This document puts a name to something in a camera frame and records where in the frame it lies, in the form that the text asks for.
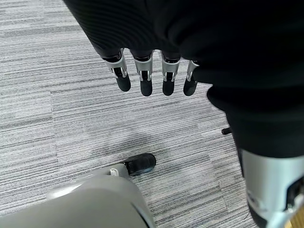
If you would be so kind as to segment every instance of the gray carpet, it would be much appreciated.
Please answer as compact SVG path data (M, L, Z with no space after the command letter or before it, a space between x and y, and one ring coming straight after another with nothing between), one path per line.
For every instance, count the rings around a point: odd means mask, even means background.
M143 97L133 58L132 88L114 77L60 0L0 1L0 215L42 202L52 187L150 152L155 169L131 178L159 228L253 228L224 114L209 85L162 94L154 53L153 94Z

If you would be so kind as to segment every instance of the robotic hand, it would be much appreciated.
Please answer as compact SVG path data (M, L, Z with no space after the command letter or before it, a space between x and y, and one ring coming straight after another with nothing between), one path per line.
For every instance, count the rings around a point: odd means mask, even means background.
M141 92L144 96L149 96L152 93L152 51L131 50L131 53L140 78ZM180 55L163 51L161 55L163 93L171 95ZM103 59L114 74L119 88L128 91L131 84L123 49L117 50L116 56L120 56L116 62L111 62L106 57ZM198 61L189 61L184 84L185 95L195 92L198 81L192 75L197 67ZM232 133L230 128L223 129L222 132ZM260 228L283 228L304 205L304 156L288 157L286 154L285 158L265 157L242 148L238 148L238 156L246 180L248 206L253 220Z
M185 95L213 84L207 95L227 115L251 215L261 228L282 228L304 204L303 1L64 1L123 91L124 47L144 96L153 50L162 51L165 95L180 57L190 60Z

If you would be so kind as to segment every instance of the robotic finger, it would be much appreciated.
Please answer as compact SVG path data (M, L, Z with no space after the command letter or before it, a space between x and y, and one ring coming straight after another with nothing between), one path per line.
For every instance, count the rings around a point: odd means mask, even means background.
M131 88L131 82L127 72L127 65L124 59L124 49L117 49L116 53L102 55L101 58L105 61L110 72L116 78L118 87L127 92Z
M144 96L152 94L153 51L130 50L134 57L137 74L141 83L141 92Z
M166 96L170 96L174 91L174 81L177 75L181 55L179 53L161 51L162 57L162 91Z

